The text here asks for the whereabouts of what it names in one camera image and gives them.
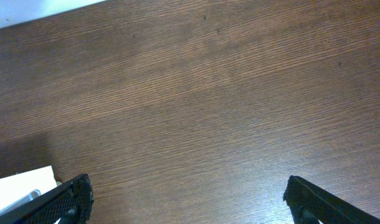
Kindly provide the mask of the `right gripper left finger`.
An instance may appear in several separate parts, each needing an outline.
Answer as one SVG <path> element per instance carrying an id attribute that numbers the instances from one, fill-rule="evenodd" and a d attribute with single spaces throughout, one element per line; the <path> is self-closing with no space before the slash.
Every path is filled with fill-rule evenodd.
<path id="1" fill-rule="evenodd" d="M 80 174 L 40 197 L 0 216 L 0 224 L 86 224 L 94 194 L 87 174 Z"/>

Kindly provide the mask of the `white plastic cutlery tray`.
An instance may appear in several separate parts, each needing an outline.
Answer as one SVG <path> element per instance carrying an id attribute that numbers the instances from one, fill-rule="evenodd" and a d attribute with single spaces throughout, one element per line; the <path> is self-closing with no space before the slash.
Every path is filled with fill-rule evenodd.
<path id="1" fill-rule="evenodd" d="M 0 214 L 12 204 L 25 198 L 47 193 L 57 187 L 52 166 L 14 174 L 0 179 Z"/>

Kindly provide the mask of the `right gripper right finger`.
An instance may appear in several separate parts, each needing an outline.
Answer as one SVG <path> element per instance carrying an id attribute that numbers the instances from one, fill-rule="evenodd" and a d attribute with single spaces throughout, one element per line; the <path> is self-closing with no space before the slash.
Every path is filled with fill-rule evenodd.
<path id="1" fill-rule="evenodd" d="M 306 179 L 292 175 L 283 200 L 289 206 L 295 224 L 306 223 L 380 223 L 376 218 Z"/>

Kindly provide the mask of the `steel fork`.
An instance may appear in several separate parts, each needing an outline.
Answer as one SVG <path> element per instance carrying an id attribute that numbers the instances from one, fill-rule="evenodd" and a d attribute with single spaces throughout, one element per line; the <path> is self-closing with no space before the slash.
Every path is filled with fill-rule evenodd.
<path id="1" fill-rule="evenodd" d="M 40 190 L 35 189 L 35 190 L 31 191 L 30 193 L 28 193 L 24 197 L 20 198 L 19 200 L 15 201 L 14 203 L 8 205 L 6 208 L 1 209 L 0 210 L 0 216 L 2 216 L 5 213 L 8 213 L 8 212 L 26 204 L 26 203 L 34 200 L 35 198 L 37 198 L 39 196 L 41 196 Z"/>

